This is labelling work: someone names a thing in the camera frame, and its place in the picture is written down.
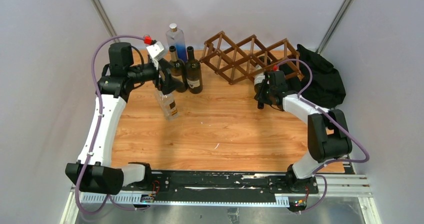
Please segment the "olive green wine bottle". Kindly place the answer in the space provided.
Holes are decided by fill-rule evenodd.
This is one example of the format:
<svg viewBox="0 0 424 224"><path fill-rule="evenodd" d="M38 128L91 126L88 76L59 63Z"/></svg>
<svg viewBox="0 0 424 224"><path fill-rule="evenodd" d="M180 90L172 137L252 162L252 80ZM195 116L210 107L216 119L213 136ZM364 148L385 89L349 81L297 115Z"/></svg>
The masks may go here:
<svg viewBox="0 0 424 224"><path fill-rule="evenodd" d="M171 74L172 77L182 82L177 88L176 91L179 93L184 93L188 89L188 82L186 77L185 63L182 59L178 57L177 49L174 45L169 47L170 52L170 61L171 64Z"/></svg>

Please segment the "clear bottle black cap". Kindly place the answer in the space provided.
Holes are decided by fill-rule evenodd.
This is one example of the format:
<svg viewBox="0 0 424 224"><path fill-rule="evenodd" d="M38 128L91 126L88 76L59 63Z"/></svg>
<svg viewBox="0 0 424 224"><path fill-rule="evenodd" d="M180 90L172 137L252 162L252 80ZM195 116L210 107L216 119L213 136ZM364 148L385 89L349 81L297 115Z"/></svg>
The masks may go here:
<svg viewBox="0 0 424 224"><path fill-rule="evenodd" d="M175 97L172 93L163 94L162 91L156 89L154 95L164 114L164 117L168 121L174 120L179 116Z"/></svg>

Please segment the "dark wine bottle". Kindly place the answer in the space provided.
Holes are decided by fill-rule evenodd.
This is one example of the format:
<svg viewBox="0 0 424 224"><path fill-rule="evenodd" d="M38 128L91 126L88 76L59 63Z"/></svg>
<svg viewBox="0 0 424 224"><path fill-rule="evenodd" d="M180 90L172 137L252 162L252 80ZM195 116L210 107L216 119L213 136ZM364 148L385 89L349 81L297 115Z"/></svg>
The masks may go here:
<svg viewBox="0 0 424 224"><path fill-rule="evenodd" d="M201 64L195 58L194 48L192 46L188 46L186 52L187 62L185 63L185 69L188 88L192 94L199 94L203 90Z"/></svg>
<svg viewBox="0 0 424 224"><path fill-rule="evenodd" d="M269 65L271 61L268 58L265 58L265 56L260 56L259 59L266 65ZM262 82L265 79L264 72L260 72L254 76L254 91L257 94L262 86ZM257 108L262 110L264 108L264 104L262 102L258 102Z"/></svg>

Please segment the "blue square glass bottle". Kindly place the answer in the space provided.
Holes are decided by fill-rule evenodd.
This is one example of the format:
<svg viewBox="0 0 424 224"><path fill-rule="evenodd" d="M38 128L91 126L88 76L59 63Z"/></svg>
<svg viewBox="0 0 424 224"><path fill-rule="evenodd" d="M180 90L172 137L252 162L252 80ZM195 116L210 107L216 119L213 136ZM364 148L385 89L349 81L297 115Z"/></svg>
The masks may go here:
<svg viewBox="0 0 424 224"><path fill-rule="evenodd" d="M176 53L179 59L183 62L188 61L184 32L177 26L176 23L169 24L169 30L165 33L169 46L176 48Z"/></svg>

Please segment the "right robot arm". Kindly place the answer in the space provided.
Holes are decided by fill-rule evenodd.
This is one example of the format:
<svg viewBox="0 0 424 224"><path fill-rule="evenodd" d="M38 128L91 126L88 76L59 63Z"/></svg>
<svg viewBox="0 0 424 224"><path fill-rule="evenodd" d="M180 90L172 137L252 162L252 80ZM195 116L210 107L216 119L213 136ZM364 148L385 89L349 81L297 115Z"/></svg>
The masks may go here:
<svg viewBox="0 0 424 224"><path fill-rule="evenodd" d="M308 103L296 91L289 90L282 71L255 75L254 90L258 109L268 105L293 114L307 125L307 151L287 168L285 174L285 185L290 192L298 193L307 186L325 162L337 160L352 151L344 113Z"/></svg>

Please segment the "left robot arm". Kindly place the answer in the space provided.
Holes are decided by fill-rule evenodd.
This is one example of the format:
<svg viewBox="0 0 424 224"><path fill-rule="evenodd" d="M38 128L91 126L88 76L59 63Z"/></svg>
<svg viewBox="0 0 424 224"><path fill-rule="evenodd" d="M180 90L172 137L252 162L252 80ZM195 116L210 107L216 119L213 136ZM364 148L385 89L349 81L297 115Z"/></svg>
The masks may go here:
<svg viewBox="0 0 424 224"><path fill-rule="evenodd" d="M171 65L164 58L168 51L162 43L154 40L146 49L148 62L138 65L134 64L133 46L129 42L113 43L108 49L109 63L95 83L95 112L86 142L77 161L65 168L66 176L78 191L117 195L127 185L142 191L153 185L148 163L111 167L116 130L131 91L151 81L158 91L168 95L181 84L172 77Z"/></svg>

